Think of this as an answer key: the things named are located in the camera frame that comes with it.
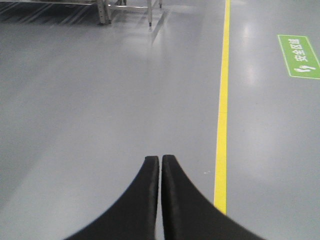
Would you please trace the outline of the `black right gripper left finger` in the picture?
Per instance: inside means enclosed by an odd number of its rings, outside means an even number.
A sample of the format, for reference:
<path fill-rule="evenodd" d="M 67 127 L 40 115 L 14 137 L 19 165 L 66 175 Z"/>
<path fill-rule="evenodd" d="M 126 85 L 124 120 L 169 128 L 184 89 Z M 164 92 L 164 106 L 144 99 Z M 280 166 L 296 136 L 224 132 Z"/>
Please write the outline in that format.
<path fill-rule="evenodd" d="M 125 192 L 101 216 L 69 240 L 154 240 L 160 164 L 147 156 Z"/>

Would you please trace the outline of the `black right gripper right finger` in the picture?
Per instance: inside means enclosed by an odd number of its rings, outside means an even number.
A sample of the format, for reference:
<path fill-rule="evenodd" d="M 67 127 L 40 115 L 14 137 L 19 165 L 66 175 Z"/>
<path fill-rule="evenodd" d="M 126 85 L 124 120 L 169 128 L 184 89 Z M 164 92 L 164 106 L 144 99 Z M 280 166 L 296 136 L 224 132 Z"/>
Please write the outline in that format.
<path fill-rule="evenodd" d="M 260 239 L 215 208 L 170 154 L 162 157 L 161 206 L 166 240 Z"/>

